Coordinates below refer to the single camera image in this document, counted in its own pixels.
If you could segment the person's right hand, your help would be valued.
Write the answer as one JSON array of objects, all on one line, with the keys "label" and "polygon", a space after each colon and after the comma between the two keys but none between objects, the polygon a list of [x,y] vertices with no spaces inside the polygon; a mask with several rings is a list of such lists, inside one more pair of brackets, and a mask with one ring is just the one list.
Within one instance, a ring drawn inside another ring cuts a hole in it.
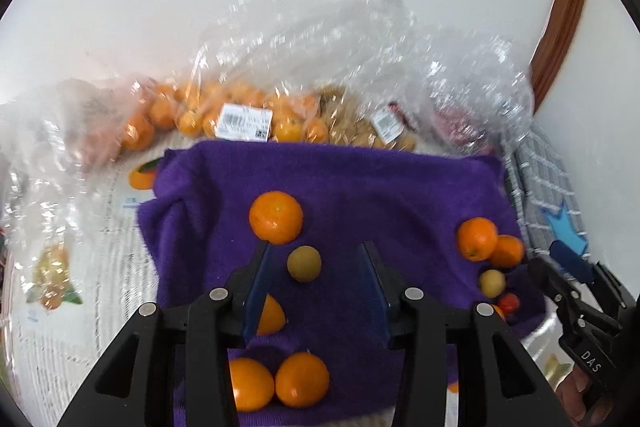
[{"label": "person's right hand", "polygon": [[587,410],[584,394],[589,387],[590,380],[577,365],[559,383],[555,389],[556,397],[564,407],[565,412],[574,426],[597,426],[605,421],[613,410],[611,400],[602,399],[591,410]]}]

